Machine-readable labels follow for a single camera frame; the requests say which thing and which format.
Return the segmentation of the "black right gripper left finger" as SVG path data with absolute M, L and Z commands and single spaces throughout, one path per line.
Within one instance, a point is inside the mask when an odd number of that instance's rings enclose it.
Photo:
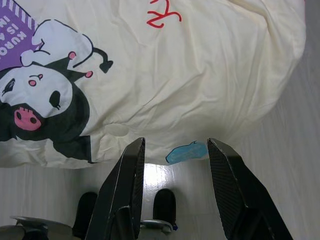
M 85 238 L 136 240 L 140 233 L 146 140 L 139 137 L 124 149 L 102 184 Z

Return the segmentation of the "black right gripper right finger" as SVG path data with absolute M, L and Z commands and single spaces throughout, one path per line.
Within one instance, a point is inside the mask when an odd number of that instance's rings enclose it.
M 215 200 L 228 240 L 291 240 L 269 192 L 242 157 L 217 139 L 207 141 Z

